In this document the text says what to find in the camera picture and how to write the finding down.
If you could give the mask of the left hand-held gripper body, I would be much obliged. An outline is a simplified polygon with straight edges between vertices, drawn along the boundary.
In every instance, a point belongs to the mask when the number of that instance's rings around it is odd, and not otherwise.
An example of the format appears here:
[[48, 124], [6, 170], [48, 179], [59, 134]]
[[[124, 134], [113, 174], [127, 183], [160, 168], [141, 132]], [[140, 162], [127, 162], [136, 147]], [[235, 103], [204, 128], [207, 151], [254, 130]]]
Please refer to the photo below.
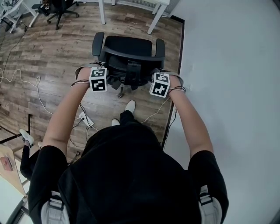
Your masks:
[[93, 67], [89, 76], [89, 83], [93, 92], [106, 92], [107, 69]]

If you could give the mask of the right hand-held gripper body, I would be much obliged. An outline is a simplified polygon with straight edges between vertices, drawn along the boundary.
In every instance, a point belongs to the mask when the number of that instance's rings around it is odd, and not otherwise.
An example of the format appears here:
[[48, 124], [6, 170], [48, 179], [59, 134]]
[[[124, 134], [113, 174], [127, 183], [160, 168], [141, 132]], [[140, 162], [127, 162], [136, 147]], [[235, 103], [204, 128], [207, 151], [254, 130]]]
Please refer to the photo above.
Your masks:
[[149, 93], [153, 96], [165, 98], [170, 87], [170, 79], [167, 73], [154, 73]]

